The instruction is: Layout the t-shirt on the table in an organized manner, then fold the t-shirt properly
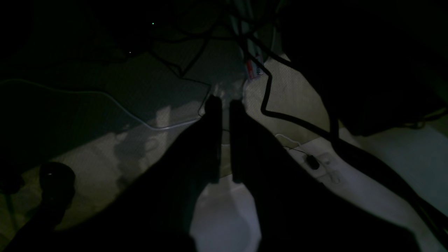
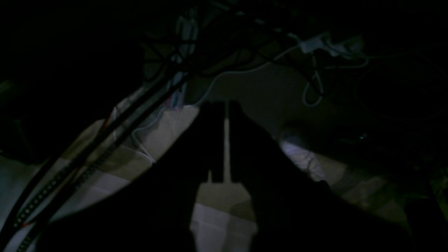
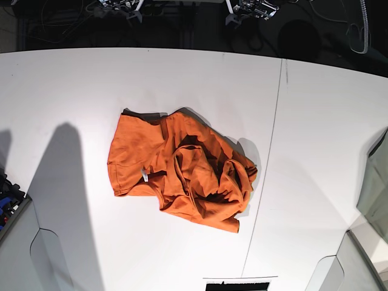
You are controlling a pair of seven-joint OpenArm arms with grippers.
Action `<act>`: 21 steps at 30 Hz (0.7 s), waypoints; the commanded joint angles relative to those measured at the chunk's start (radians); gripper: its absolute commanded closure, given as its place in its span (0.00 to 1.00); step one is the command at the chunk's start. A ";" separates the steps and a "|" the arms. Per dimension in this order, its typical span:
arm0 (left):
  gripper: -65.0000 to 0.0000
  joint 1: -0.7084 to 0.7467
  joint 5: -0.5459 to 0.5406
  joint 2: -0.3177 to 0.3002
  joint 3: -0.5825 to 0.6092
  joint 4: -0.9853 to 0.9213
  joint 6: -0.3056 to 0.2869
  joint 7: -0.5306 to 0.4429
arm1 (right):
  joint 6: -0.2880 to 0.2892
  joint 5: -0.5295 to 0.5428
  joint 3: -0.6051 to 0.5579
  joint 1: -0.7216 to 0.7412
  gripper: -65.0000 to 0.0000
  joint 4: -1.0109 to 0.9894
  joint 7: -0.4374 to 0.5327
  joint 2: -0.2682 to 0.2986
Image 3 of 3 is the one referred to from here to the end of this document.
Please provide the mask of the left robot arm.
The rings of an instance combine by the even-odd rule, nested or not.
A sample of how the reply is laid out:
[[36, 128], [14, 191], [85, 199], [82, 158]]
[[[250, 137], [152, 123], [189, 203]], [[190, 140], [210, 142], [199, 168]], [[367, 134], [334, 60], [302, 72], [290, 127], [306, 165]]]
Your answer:
[[229, 14], [225, 19], [225, 25], [231, 23], [241, 25], [247, 18], [264, 19], [272, 18], [282, 5], [287, 1], [276, 0], [238, 0], [226, 1]]

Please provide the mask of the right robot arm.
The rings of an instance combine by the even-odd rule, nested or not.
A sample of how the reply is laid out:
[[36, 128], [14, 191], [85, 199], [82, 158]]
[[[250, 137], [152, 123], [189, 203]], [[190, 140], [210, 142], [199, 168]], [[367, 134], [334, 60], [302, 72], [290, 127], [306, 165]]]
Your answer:
[[93, 1], [85, 7], [85, 11], [95, 18], [107, 16], [123, 16], [126, 20], [137, 19], [142, 23], [140, 9], [145, 0]]

